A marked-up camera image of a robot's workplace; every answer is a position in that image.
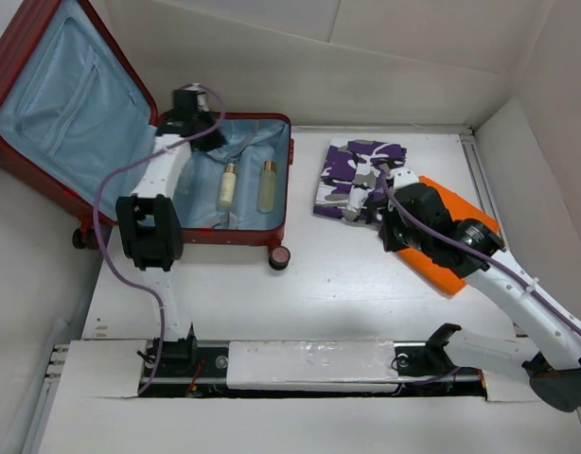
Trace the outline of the cream lotion bottle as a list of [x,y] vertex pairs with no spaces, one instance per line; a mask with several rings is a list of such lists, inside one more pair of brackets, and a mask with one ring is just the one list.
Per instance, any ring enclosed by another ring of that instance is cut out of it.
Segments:
[[237,168],[234,164],[228,164],[221,176],[218,205],[221,209],[229,210],[234,202],[234,194],[237,182]]

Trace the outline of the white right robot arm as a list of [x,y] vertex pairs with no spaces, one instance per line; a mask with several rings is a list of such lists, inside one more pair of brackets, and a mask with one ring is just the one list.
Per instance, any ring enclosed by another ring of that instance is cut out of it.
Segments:
[[438,191],[424,183],[383,186],[389,201],[379,235],[388,252],[416,250],[491,300],[529,343],[475,335],[441,325],[425,343],[435,372],[460,367],[527,384],[556,410],[581,408],[581,322],[524,271],[501,238],[475,218],[455,220]]

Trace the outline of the yellowish gold-cap bottle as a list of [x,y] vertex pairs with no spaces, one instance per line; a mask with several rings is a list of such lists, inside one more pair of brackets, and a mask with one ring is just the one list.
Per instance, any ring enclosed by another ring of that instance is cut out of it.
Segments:
[[260,176],[257,208],[261,213],[273,210],[276,180],[276,165],[274,161],[265,161]]

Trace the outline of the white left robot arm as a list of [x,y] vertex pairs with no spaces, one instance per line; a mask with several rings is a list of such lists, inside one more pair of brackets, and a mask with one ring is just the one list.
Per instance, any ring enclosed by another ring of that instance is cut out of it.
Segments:
[[184,251],[183,228],[173,196],[185,165],[195,151],[225,144],[221,120],[208,105],[209,91],[200,84],[173,91],[173,108],[156,129],[153,151],[135,166],[138,183],[115,203],[124,254],[144,274],[132,287],[154,302],[159,335],[144,359],[154,370],[167,364],[178,375],[198,366],[197,340],[191,323],[179,324],[179,310],[163,289],[165,278]]

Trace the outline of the orange garment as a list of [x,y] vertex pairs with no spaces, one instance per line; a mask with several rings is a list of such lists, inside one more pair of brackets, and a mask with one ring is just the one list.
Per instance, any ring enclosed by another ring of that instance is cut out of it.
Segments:
[[[441,184],[421,176],[396,192],[407,210],[436,232],[488,255],[501,249],[497,221]],[[441,292],[453,296],[466,286],[465,277],[483,264],[440,239],[402,220],[393,228],[394,252]]]

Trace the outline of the red hard-shell suitcase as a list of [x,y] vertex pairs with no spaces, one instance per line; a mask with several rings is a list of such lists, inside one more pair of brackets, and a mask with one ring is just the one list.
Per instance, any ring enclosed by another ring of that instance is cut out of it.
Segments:
[[[291,122],[281,113],[223,113],[211,94],[208,105],[227,144],[193,152],[182,171],[173,203],[184,246],[264,247],[272,268],[285,269]],[[118,227],[116,200],[138,183],[135,166],[153,151],[167,112],[87,1],[25,1],[0,39],[0,166],[79,219],[76,248],[96,246],[99,224]],[[276,165],[270,213],[257,208],[265,161]],[[228,164],[237,182],[224,210]]]

